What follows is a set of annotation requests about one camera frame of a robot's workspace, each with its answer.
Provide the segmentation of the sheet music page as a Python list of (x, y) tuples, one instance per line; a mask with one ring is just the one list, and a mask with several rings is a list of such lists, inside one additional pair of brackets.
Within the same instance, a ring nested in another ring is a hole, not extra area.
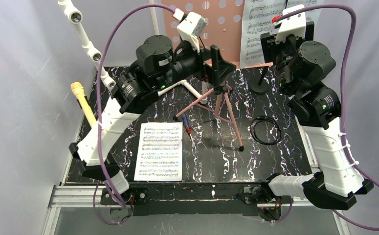
[(323, 4), (324, 0), (246, 0), (242, 17), (240, 68), (263, 64), (260, 41), (263, 33), (277, 33), (271, 20), (283, 14), (283, 10), (296, 5), (305, 7)]
[(182, 181), (183, 125), (148, 122), (140, 128), (134, 181)]

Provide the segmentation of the pink music stand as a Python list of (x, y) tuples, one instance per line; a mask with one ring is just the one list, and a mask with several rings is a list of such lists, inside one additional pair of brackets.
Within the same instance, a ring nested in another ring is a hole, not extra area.
[[(208, 24), (203, 32), (208, 34), (208, 37), (202, 36), (199, 42), (206, 42), (209, 46), (218, 46), (225, 60), (235, 64), (237, 67), (240, 65), (243, 0), (164, 0), (162, 3), (171, 8), (179, 8), (184, 12), (194, 11), (206, 18)], [(223, 82), (223, 85), (225, 85), (227, 91), (219, 93), (208, 83), (203, 82), (202, 90), (198, 92), (186, 79), (181, 79), (158, 94), (163, 95), (176, 86), (186, 88), (196, 99), (178, 112), (177, 116), (183, 115), (194, 106), (199, 106), (212, 112), (215, 118), (233, 126), (240, 145), (239, 151), (242, 152), (244, 146), (229, 97), (234, 90), (226, 81)]]

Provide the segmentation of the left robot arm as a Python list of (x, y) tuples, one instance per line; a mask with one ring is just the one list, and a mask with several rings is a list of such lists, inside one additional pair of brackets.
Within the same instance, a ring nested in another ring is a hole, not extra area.
[(136, 49), (136, 60), (112, 88), (100, 118), (81, 141), (69, 145), (72, 156), (83, 165), (82, 175), (105, 182), (109, 196), (123, 202), (121, 194), (129, 189), (129, 183), (110, 151), (128, 126), (159, 100), (160, 92), (190, 76), (211, 84), (212, 91), (226, 93), (225, 81), (235, 70), (215, 45), (195, 50), (182, 41), (173, 49), (167, 36), (147, 38)]

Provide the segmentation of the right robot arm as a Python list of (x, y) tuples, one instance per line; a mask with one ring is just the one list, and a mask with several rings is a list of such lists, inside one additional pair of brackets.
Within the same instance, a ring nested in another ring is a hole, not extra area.
[(330, 50), (313, 40), (314, 23), (305, 26), (303, 37), (289, 33), (283, 42), (276, 35), (261, 35), (264, 59), (276, 67), (281, 93), (290, 97), (288, 106), (307, 134), (320, 170), (303, 176), (273, 174), (262, 187), (272, 197), (308, 199), (321, 209), (348, 210), (356, 195), (373, 189), (372, 181), (348, 160), (339, 129), (341, 104), (323, 79), (335, 68)]

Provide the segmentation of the black microphone on stand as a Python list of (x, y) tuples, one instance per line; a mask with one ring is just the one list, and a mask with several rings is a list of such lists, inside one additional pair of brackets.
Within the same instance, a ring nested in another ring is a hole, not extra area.
[(270, 66), (264, 66), (260, 75), (260, 78), (250, 79), (248, 82), (249, 90), (253, 94), (261, 95), (265, 94), (270, 89), (270, 84), (265, 82), (264, 78), (268, 72)]

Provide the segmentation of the blue red screwdriver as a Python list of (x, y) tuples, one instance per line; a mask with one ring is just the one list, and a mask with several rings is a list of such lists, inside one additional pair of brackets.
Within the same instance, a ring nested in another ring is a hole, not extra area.
[(189, 120), (188, 120), (188, 117), (187, 117), (186, 113), (183, 113), (181, 115), (181, 118), (182, 118), (182, 122), (183, 122), (183, 125), (185, 127), (185, 130), (186, 130), (188, 136), (191, 139), (191, 145), (192, 145), (193, 148), (195, 148), (195, 142), (194, 142), (194, 140), (192, 138), (192, 134), (191, 134), (191, 126), (189, 124)]

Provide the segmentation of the yellow toy microphone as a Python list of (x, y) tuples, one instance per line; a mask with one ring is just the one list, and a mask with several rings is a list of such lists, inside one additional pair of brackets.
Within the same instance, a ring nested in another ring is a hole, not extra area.
[(94, 112), (91, 109), (88, 99), (86, 97), (84, 87), (80, 82), (74, 82), (70, 85), (71, 91), (73, 95), (76, 97), (81, 109), (83, 110), (84, 116), (88, 121), (91, 128), (96, 124), (96, 118), (94, 116)]

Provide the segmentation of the white PVC pipe frame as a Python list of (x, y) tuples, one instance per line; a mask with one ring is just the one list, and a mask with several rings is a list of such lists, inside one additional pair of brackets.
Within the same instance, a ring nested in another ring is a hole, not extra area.
[[(58, 5), (61, 8), (64, 15), (67, 17), (68, 21), (73, 25), (81, 41), (82, 48), (84, 49), (86, 55), (94, 63), (94, 66), (97, 69), (100, 64), (100, 58), (102, 53), (97, 48), (95, 48), (81, 24), (83, 14), (74, 6), (71, 0), (58, 0)], [(114, 86), (114, 80), (109, 76), (107, 71), (105, 71), (104, 69), (102, 70), (103, 75), (100, 75), (98, 77), (103, 81), (105, 87), (108, 88), (109, 91), (111, 91)], [(183, 85), (196, 98), (201, 97), (201, 94), (198, 91), (196, 91), (196, 89), (193, 88), (191, 85), (189, 85), (187, 81), (184, 81), (184, 79), (181, 79), (178, 82), (175, 82), (172, 85), (167, 86), (164, 89), (161, 89), (161, 91), (158, 91), (158, 96), (165, 94), (166, 92), (170, 91), (172, 88), (178, 85)], [(202, 82), (202, 94), (206, 93), (206, 89), (207, 84), (205, 82)]]

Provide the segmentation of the aluminium frame rail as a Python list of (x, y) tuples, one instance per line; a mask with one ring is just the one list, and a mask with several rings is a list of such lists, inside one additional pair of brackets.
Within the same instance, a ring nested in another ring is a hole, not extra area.
[[(242, 214), (255, 212), (263, 221), (282, 218), (282, 208), (311, 206), (307, 199), (282, 196), (266, 199), (257, 193), (258, 183), (133, 183), (122, 193), (125, 208), (135, 210), (135, 216), (158, 214)], [(123, 209), (105, 186), (55, 186), (49, 202), (43, 234), (56, 230), (61, 208)]]

